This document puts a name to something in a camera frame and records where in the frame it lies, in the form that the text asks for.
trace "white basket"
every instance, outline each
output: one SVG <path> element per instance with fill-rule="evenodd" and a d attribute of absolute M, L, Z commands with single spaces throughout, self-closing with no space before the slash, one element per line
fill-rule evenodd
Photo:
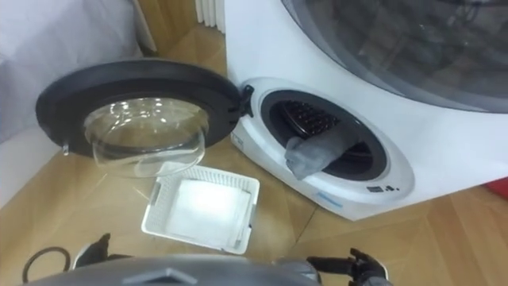
<path fill-rule="evenodd" d="M 256 179 L 200 166 L 159 177 L 141 229 L 163 238 L 243 254 L 259 191 Z"/>

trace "door hinge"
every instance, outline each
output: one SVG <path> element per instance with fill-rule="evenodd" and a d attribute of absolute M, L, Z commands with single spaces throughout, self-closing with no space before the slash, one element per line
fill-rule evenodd
<path fill-rule="evenodd" d="M 252 94 L 254 94 L 254 87 L 247 85 L 244 87 L 244 90 L 242 91 L 241 95 L 241 106 L 240 106 L 240 116 L 244 116 L 248 114 L 250 117 L 254 117 L 254 114 L 252 113 L 252 107 L 251 107 L 251 98 Z"/>

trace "front-loading washing machine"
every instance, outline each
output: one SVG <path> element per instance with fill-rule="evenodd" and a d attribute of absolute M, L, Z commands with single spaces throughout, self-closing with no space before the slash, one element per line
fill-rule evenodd
<path fill-rule="evenodd" d="M 508 175 L 508 6 L 499 1 L 226 1 L 229 78 L 253 87 L 233 142 L 355 220 Z M 298 181 L 291 137 L 362 142 Z"/>
<path fill-rule="evenodd" d="M 74 71 L 39 97 L 64 152 L 121 176 L 197 164 L 231 134 L 261 167 L 356 220 L 508 174 L 508 9 L 500 2 L 229 0 L 229 79 L 166 60 Z M 360 142 L 297 180 L 287 142 Z"/>

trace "parquet floor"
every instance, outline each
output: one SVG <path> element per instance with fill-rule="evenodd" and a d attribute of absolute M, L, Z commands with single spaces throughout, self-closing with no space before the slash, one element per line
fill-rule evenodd
<path fill-rule="evenodd" d="M 168 56 L 225 75 L 224 39 L 212 29 L 199 26 Z M 356 247 L 383 261 L 395 285 L 508 285 L 508 202 L 482 187 L 348 222 L 292 191 L 228 140 L 210 148 L 202 165 L 261 181 L 247 257 L 342 257 Z M 55 156 L 0 210 L 0 285 L 20 284 L 23 264 L 37 250 L 58 245 L 76 255 L 106 232 L 111 253 L 213 253 L 140 231 L 151 182 L 105 175 L 87 158 Z M 30 278 L 62 266 L 62 257 L 48 255 L 34 264 Z M 345 277 L 324 280 L 347 285 Z"/>

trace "radiator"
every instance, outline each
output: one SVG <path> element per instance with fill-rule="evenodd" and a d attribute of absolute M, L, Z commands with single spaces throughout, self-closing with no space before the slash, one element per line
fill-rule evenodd
<path fill-rule="evenodd" d="M 225 0 L 195 0 L 198 21 L 207 27 L 217 27 L 225 33 L 224 1 Z"/>

